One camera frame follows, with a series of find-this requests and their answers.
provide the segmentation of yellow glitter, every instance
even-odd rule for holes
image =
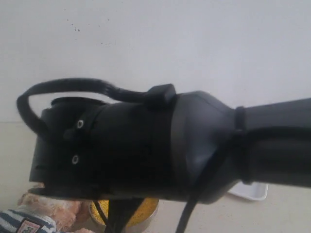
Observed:
[[[146,198],[142,202],[140,207],[136,210],[136,212],[134,213],[132,218],[129,220],[129,222],[127,223],[126,227],[131,227],[131,226],[137,225],[137,224],[143,222],[144,220],[146,220],[155,211],[155,209],[156,209],[156,207],[158,205],[158,202],[159,202],[158,199]],[[109,201],[108,200],[100,200],[99,204],[100,204],[104,214],[106,215],[106,217],[108,217]],[[92,212],[92,216],[99,223],[105,225],[104,221],[99,216],[99,213],[96,210],[95,205],[94,205],[93,202],[91,204],[91,212]]]

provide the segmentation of screw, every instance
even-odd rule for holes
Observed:
[[[77,123],[77,128],[78,128],[78,129],[80,129],[80,128],[82,128],[82,127],[83,127],[83,125],[84,125],[84,121],[82,121],[82,120],[78,120],[78,123]]]
[[[79,162],[79,156],[78,155],[73,156],[71,162],[73,165],[76,165]]]

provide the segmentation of striped fabric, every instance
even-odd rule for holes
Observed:
[[[60,233],[56,230],[56,224],[53,219],[39,215],[29,210],[27,206],[0,212],[0,233],[16,233],[24,220],[41,226],[36,233]]]

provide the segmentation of small patch label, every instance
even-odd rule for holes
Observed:
[[[40,225],[24,219],[16,233],[36,233],[40,228]]]

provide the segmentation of striped shirt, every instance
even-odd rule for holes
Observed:
[[[40,215],[27,206],[0,212],[0,233],[60,233],[56,223],[48,216]]]

